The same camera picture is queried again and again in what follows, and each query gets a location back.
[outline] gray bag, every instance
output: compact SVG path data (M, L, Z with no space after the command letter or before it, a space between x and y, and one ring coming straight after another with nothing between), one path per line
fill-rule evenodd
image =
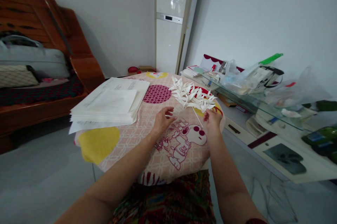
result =
M13 39L25 39L34 42L37 47L5 44ZM10 35L0 39L0 65L30 65L38 78L68 78L66 60L61 51L44 48L32 39L19 35Z

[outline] floor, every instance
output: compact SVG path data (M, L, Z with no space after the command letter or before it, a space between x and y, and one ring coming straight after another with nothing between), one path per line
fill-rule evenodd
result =
M63 117L15 133L22 145L0 155L0 223L53 223L102 172L83 161ZM253 201L270 223L336 223L337 187L283 183L223 132ZM222 223L210 167L214 213Z

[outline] control panel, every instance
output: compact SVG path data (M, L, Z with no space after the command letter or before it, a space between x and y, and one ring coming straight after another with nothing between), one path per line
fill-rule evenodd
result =
M178 24L183 23L183 18L172 16L172 15L167 15L164 13L157 13L157 19L166 20L166 21L174 22Z

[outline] white paper crane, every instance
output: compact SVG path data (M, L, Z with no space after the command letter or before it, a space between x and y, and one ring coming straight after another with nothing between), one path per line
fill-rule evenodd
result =
M215 107L213 101L216 97L208 91L208 94L202 92L201 88L195 87L194 83L184 83L181 78L178 80L172 76L173 86L169 89L172 90L173 96L179 103L182 104L182 108L195 107L201 110L202 113L206 112L206 109L212 109Z

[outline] white wall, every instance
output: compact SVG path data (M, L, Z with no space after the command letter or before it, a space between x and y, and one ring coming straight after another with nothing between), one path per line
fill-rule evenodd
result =
M154 0L56 0L73 9L106 77L154 66Z
M285 78L312 66L337 97L337 0L198 0L185 66L208 54L245 68L275 53Z

